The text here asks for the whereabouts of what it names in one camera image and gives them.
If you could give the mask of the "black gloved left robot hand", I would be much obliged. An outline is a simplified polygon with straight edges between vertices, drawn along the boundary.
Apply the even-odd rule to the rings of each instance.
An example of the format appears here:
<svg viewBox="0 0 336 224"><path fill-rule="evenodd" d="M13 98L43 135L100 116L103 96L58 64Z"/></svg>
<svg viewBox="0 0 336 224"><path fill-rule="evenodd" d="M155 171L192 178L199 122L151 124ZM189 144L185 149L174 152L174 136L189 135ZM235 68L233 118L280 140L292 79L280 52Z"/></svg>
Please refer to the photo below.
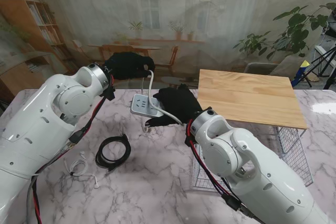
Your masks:
<svg viewBox="0 0 336 224"><path fill-rule="evenodd" d="M146 78L151 75L151 71L155 71L155 64L151 57L134 52L114 53L103 66L117 80Z"/></svg>

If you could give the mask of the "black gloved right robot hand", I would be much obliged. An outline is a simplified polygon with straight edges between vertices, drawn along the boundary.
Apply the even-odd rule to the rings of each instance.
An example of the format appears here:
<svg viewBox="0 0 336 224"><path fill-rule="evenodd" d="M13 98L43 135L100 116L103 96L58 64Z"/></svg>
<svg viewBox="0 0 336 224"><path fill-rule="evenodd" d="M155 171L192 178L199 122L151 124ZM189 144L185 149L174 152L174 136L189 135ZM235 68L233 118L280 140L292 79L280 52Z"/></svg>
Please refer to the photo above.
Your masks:
<svg viewBox="0 0 336 224"><path fill-rule="evenodd" d="M153 95L163 105L163 110L178 118L183 124L196 117L203 109L185 84L176 88L163 88Z"/></svg>

